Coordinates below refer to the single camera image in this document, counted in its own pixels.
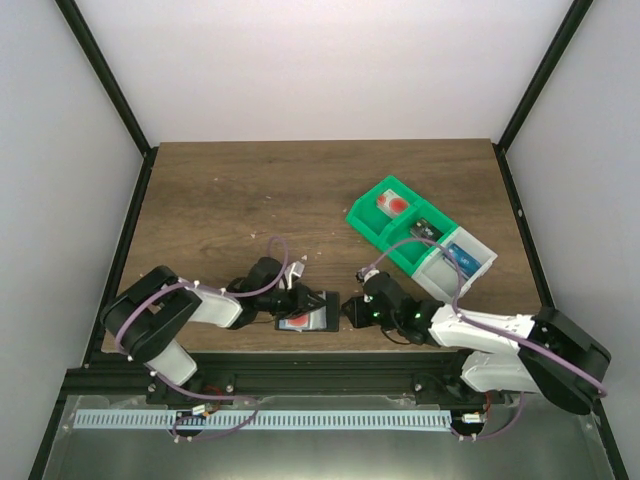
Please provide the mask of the black card holder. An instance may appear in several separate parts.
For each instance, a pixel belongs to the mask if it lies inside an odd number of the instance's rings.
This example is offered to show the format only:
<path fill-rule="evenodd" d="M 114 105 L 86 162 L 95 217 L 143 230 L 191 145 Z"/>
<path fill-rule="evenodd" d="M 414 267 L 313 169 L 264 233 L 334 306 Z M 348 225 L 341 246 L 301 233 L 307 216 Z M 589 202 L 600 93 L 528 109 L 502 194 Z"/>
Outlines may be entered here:
<path fill-rule="evenodd" d="M 321 330 L 314 331 L 292 331 L 292 330 L 279 330 L 277 328 L 277 323 L 279 320 L 275 322 L 275 329 L 278 331 L 285 332 L 298 332 L 298 333 L 318 333 L 318 332 L 329 332 L 334 333 L 339 331 L 340 324 L 340 296 L 338 292 L 332 291 L 324 291 L 326 294 L 326 306 L 322 309 L 316 310 L 314 312 L 306 313 L 312 314 L 315 319 L 322 320 L 324 327 Z"/>

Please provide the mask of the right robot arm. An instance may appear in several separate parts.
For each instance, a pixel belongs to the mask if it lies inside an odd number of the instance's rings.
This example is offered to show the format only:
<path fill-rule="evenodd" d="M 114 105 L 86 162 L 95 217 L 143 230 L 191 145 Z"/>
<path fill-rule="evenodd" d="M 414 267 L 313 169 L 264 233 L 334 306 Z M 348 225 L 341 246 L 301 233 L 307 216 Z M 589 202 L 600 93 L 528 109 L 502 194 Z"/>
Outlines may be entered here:
<path fill-rule="evenodd" d="M 535 315 L 488 314 L 417 300 L 386 272 L 357 278 L 362 294 L 341 307 L 353 327 L 378 326 L 413 345 L 466 351 L 460 379 L 473 391 L 538 393 L 577 415 L 590 413 L 604 395 L 610 353 L 555 308 Z"/>

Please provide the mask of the blue card stack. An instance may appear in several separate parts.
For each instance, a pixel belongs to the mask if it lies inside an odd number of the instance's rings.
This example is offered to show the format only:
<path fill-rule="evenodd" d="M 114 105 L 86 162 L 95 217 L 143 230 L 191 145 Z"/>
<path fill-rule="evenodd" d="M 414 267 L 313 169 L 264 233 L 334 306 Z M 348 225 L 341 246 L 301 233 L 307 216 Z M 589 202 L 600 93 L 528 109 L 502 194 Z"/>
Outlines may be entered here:
<path fill-rule="evenodd" d="M 481 263 L 455 243 L 447 247 L 449 255 L 443 260 L 453 269 L 459 268 L 465 279 L 470 279 L 481 268 Z"/>

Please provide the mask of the dark card stack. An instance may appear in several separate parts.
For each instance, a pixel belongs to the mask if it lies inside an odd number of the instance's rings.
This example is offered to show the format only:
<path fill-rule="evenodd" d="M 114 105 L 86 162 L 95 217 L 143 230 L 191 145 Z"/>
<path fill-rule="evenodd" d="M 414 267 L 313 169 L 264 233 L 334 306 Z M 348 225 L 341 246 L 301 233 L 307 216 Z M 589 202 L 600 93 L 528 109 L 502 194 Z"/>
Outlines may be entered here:
<path fill-rule="evenodd" d="M 409 229 L 412 236 L 430 241 L 439 241 L 443 233 L 424 218 L 418 219 Z"/>

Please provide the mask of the red dotted card stack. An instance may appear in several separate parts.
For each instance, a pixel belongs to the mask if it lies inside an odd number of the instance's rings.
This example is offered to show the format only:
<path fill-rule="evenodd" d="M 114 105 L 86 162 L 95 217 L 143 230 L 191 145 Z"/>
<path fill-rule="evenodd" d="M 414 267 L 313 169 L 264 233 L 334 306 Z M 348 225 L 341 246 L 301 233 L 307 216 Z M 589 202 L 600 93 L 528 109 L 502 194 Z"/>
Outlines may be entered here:
<path fill-rule="evenodd" d="M 377 208 L 387 217 L 394 219 L 405 212 L 410 203 L 392 189 L 386 189 L 376 199 Z"/>

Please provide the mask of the black aluminium frame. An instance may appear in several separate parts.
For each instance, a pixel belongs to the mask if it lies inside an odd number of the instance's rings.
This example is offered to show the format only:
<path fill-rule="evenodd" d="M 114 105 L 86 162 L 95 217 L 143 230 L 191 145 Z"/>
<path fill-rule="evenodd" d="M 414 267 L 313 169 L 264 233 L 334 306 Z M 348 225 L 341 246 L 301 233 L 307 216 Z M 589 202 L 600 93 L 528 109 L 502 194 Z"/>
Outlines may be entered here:
<path fill-rule="evenodd" d="M 538 296 L 545 306 L 553 306 L 554 301 L 526 215 L 521 209 L 522 202 L 508 164 L 507 151 L 591 6 L 589 1 L 571 3 L 505 131 L 492 146 Z M 144 135 L 78 4 L 74 1 L 60 1 L 57 7 L 142 156 L 138 179 L 102 294 L 101 301 L 107 303 L 114 298 L 120 284 L 158 150 L 150 145 Z M 94 323 L 82 366 L 66 372 L 29 474 L 30 478 L 41 479 L 45 474 L 54 447 L 54 434 L 61 425 L 62 407 L 68 396 L 140 392 L 141 369 L 112 354 L 101 352 L 100 343 L 104 337 L 105 329 L 102 324 Z M 406 354 L 383 353 L 204 353 L 200 358 L 207 364 L 229 366 L 235 373 L 246 370 L 249 374 L 248 385 L 265 385 L 268 393 L 291 392 L 296 387 L 302 387 L 309 393 L 349 393 L 364 385 L 366 379 L 373 381 L 367 390 L 379 393 L 389 385 L 391 372 L 398 372 L 400 379 L 406 380 L 411 367 L 416 364 Z"/>

